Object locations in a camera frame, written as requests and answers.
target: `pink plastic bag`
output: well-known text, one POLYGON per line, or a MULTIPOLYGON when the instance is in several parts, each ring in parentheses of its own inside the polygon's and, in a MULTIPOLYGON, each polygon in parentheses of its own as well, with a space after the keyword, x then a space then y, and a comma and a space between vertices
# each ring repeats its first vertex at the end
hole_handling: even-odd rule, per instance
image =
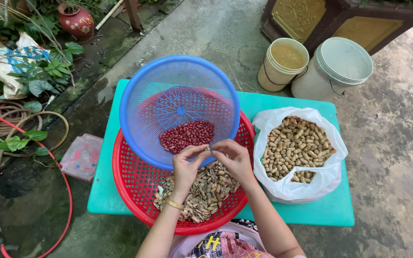
POLYGON ((92 183, 102 144, 103 138, 91 134, 76 137, 60 161, 61 171, 92 183))

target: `red plastic basket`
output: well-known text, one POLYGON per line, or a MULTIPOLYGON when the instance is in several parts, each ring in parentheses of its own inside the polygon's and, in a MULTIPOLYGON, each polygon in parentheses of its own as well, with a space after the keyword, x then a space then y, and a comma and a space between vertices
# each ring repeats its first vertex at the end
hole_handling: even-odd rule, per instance
MULTIPOLYGON (((246 147, 253 165, 254 127, 243 112, 240 112, 240 125, 235 141, 246 147)), ((159 210, 152 204, 161 178, 171 176, 170 171, 151 166, 138 157, 125 141, 119 131, 112 154, 112 172, 114 181, 123 202, 130 211, 148 226, 152 226, 159 216, 159 210)), ((230 193, 223 206, 211 215, 209 220, 201 223, 178 221, 176 235, 195 235, 214 230, 233 219, 248 203, 245 192, 239 187, 230 193)))

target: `teal plastic table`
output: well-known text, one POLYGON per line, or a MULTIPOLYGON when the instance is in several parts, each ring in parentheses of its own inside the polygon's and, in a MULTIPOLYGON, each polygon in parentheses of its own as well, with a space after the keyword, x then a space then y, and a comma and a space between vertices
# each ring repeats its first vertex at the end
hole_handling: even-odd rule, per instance
MULTIPOLYGON (((118 82, 116 88, 87 206, 91 213, 132 215, 119 196, 112 176, 112 148, 120 129, 119 105, 123 90, 128 82, 129 80, 122 79, 118 82)), ((267 109, 290 106, 297 108, 309 107, 317 109, 323 117, 339 130, 336 107, 332 103, 246 92, 238 92, 238 96, 240 108, 250 121, 258 112, 267 109)), ((341 183, 334 191, 323 198, 306 204, 282 204, 278 202, 272 204, 278 214, 289 224, 351 227, 355 223, 345 161, 342 161, 341 183)), ((250 206, 246 205, 236 218, 254 220, 250 206)))

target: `wooden post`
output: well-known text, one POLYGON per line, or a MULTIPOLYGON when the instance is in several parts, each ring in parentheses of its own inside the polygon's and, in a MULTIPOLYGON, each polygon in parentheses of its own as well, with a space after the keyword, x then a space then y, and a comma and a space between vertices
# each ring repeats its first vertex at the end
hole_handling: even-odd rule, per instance
POLYGON ((130 24, 134 31, 141 31, 140 16, 138 15, 138 9, 136 7, 137 0, 124 0, 127 13, 129 15, 130 24))

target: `decorative golden panel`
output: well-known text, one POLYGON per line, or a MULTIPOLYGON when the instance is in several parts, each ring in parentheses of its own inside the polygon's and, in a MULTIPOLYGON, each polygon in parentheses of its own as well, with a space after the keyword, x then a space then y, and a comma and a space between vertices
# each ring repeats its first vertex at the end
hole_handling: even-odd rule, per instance
POLYGON ((291 38, 304 43, 325 12, 324 0, 277 0, 272 16, 291 38))
POLYGON ((332 36, 353 40, 369 52, 402 24, 400 20, 355 16, 346 20, 332 36))

